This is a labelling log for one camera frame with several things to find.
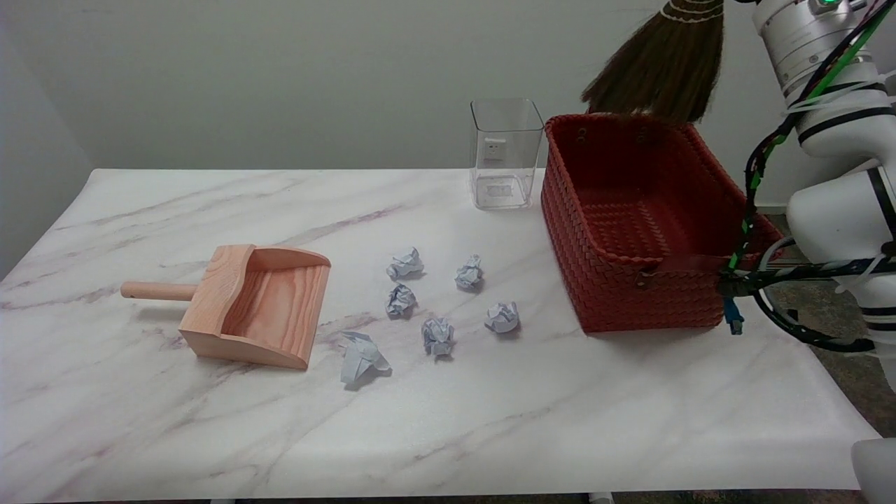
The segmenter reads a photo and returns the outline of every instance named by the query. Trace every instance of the broom bristles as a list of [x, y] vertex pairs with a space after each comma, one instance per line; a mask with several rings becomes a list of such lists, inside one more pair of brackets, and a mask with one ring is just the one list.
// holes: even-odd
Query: broom bristles
[[582, 93], [590, 111], [674, 123], [703, 117], [719, 78], [724, 20], [721, 0], [689, 2], [670, 1], [610, 58]]

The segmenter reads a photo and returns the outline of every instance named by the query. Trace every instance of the crumpled paper ball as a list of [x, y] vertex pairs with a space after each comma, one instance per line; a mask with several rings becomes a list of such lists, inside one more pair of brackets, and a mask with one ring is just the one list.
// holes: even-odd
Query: crumpled paper ball
[[454, 282], [457, 286], [465, 291], [476, 289], [477, 285], [482, 282], [482, 269], [479, 267], [479, 256], [472, 255], [467, 263], [457, 269], [457, 276]]
[[404, 256], [393, 257], [392, 263], [386, 268], [386, 273], [393, 280], [421, 271], [423, 261], [420, 260], [420, 253], [414, 247], [411, 247]]
[[516, 309], [516, 303], [509, 306], [498, 303], [488, 309], [486, 327], [498, 334], [509, 333], [520, 324], [520, 312]]
[[345, 358], [342, 361], [341, 381], [346, 385], [354, 385], [358, 378], [361, 378], [368, 369], [374, 368], [377, 371], [385, 372], [392, 368], [389, 361], [380, 353], [380, 349], [376, 347], [370, 336], [354, 333], [351, 331], [343, 331], [345, 336], [351, 343], [345, 349]]
[[386, 301], [386, 314], [390, 317], [400, 317], [404, 315], [405, 310], [417, 303], [417, 296], [408, 288], [407, 285], [399, 283], [389, 292], [389, 299]]
[[428, 318], [421, 328], [423, 348], [427, 355], [451, 355], [454, 347], [454, 326], [447, 318]]

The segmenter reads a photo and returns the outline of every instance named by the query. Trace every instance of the transparent box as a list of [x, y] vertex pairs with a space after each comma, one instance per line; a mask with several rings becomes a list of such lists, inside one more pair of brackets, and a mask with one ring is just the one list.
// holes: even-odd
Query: transparent box
[[532, 100], [474, 100], [470, 148], [473, 204], [483, 210], [531, 204], [545, 123]]

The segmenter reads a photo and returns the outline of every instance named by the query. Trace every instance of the white wall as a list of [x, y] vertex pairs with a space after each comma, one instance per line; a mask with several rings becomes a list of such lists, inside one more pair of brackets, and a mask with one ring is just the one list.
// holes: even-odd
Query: white wall
[[[426, 168], [466, 166], [472, 99], [581, 111], [582, 88], [661, 4], [7, 0], [0, 13], [100, 167]], [[783, 100], [753, 7], [727, 9], [723, 74], [701, 131], [740, 182]], [[878, 46], [896, 66], [896, 43]], [[786, 203], [849, 164], [786, 145], [760, 200]]]
[[90, 167], [0, 25], [0, 279], [77, 196]]

